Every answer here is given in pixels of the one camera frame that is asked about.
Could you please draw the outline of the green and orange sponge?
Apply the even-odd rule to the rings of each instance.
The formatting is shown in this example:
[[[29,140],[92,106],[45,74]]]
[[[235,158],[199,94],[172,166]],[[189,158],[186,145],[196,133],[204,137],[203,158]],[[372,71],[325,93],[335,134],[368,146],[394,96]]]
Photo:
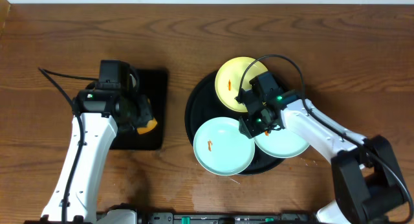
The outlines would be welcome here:
[[[149,106],[149,116],[151,117],[151,119],[149,119],[144,126],[137,127],[136,132],[139,135],[143,135],[153,131],[158,125],[158,122],[153,114],[150,99],[147,99],[147,103]]]

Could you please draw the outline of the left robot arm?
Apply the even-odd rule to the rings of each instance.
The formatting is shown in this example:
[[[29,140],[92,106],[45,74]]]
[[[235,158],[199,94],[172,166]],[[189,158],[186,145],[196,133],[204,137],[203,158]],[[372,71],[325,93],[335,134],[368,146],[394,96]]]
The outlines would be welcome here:
[[[130,131],[149,133],[157,126],[149,99],[138,90],[136,69],[103,60],[90,88],[65,97],[74,115],[71,141],[40,223],[138,223],[138,212],[126,204],[97,216],[98,189],[114,139]]]

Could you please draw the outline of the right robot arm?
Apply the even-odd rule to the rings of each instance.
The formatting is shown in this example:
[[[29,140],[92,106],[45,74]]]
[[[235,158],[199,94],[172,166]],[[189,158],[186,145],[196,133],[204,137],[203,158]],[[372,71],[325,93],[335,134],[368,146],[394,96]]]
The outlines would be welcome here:
[[[350,131],[324,115],[303,92],[282,93],[276,86],[241,89],[236,98],[248,116],[240,131],[253,138],[276,128],[297,134],[331,164],[335,200],[316,213],[321,223],[383,223],[404,203],[413,219],[413,198],[387,139]]]

